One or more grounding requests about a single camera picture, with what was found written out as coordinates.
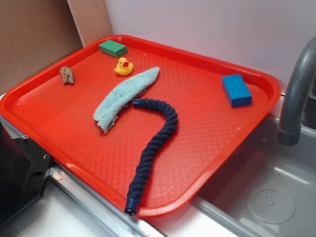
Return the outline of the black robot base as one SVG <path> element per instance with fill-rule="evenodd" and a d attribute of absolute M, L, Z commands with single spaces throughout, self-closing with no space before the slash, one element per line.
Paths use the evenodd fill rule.
<path fill-rule="evenodd" d="M 51 155 L 31 138 L 12 138 L 0 126 L 0 227 L 39 201 Z"/>

